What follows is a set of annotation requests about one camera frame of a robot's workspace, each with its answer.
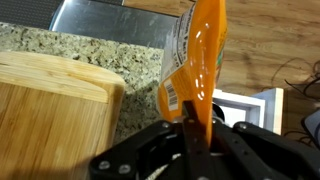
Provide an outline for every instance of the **barcode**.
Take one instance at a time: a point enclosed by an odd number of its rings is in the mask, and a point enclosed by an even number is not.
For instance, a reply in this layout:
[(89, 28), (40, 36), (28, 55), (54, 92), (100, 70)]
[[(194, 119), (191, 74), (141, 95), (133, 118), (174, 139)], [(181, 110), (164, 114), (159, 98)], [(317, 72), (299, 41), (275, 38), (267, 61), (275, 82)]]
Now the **barcode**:
[(178, 109), (178, 96), (174, 91), (171, 80), (168, 79), (166, 82), (164, 82), (164, 86), (168, 95), (169, 110), (172, 111)]

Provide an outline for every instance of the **stainless steel surface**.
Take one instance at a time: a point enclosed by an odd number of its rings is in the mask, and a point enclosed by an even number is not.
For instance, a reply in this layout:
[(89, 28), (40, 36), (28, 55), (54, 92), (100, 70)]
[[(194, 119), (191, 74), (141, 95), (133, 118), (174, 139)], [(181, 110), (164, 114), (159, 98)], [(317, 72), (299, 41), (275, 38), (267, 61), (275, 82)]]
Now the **stainless steel surface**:
[(176, 17), (88, 0), (65, 0), (50, 30), (163, 48)]

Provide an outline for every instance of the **speckled stone surface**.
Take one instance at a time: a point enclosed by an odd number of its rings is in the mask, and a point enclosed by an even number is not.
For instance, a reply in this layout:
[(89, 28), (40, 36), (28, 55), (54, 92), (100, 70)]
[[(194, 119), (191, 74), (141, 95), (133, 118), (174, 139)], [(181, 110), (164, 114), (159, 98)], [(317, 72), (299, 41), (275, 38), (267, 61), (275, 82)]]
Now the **speckled stone surface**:
[(156, 110), (155, 96), (162, 49), (0, 22), (0, 51), (28, 51), (61, 56), (95, 64), (122, 76), (127, 86), (115, 144), (161, 119)]

